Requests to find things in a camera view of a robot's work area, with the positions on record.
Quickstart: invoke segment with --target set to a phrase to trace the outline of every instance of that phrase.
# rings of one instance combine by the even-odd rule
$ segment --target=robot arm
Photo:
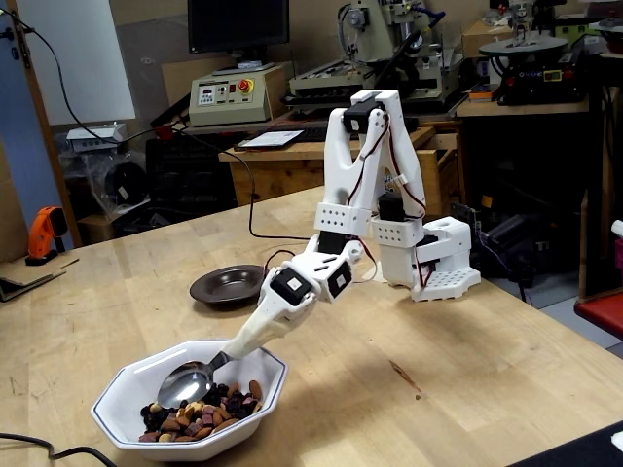
[[[260,292],[259,305],[236,337],[223,348],[238,359],[268,341],[298,328],[318,300],[334,303],[352,283],[352,266],[363,256],[363,246],[350,240],[340,254],[318,251],[315,235],[304,253],[271,269]]]
[[[355,161],[351,133],[359,134],[362,146]],[[387,181],[397,184],[400,194],[381,202]],[[373,217],[377,206],[380,214]],[[359,238],[370,230],[381,246],[389,283],[409,287],[416,301],[462,295],[480,282],[480,273],[469,267],[469,227],[452,218],[423,226],[424,214],[420,163],[398,91],[359,92],[352,107],[335,110],[329,120],[325,194],[314,224],[320,233],[305,252],[270,271],[258,308],[223,352],[242,358],[300,326],[317,301],[333,304],[353,282],[352,267],[366,252]],[[426,233],[436,241],[418,246]]]

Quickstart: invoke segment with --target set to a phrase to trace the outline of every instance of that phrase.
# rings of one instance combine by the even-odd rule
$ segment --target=white bowl
[[[214,374],[214,381],[219,384],[239,382],[242,393],[249,392],[251,380],[258,381],[263,393],[261,410],[198,442],[138,442],[145,432],[140,410],[156,401],[165,377],[186,362],[211,360],[225,342],[188,341],[121,368],[92,407],[92,417],[117,448],[137,450],[152,460],[207,460],[244,441],[255,432],[262,418],[275,409],[288,373],[287,365],[263,348],[228,363]]]

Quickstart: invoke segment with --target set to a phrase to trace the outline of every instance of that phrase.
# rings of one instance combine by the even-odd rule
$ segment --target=metal spoon
[[[158,392],[161,407],[179,407],[182,401],[197,402],[214,383],[214,372],[234,360],[219,352],[210,363],[188,362],[175,369],[163,382]]]

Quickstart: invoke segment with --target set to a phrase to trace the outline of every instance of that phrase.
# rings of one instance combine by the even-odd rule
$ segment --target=orange power drill
[[[62,208],[57,206],[44,207],[39,211],[30,229],[28,239],[28,266],[42,266],[49,260],[65,251],[62,236],[67,233],[67,221]],[[52,239],[56,250],[51,247]]]

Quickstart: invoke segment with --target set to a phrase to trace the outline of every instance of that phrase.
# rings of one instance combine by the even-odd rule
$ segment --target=trail mix
[[[141,409],[145,434],[141,443],[188,443],[199,441],[247,418],[262,408],[262,389],[253,380],[249,392],[242,394],[240,385],[212,384],[198,402],[182,401],[177,409],[150,404]]]

